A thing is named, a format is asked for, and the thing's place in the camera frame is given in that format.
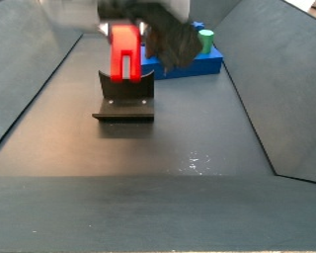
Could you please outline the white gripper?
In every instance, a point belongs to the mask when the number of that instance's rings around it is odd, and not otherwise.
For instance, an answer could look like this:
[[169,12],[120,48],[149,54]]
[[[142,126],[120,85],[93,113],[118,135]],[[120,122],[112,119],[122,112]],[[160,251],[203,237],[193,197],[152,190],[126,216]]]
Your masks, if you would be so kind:
[[165,71],[186,67],[201,51],[190,22],[182,21],[160,0],[97,0],[97,15],[101,21],[126,19],[149,26],[145,57],[154,56]]

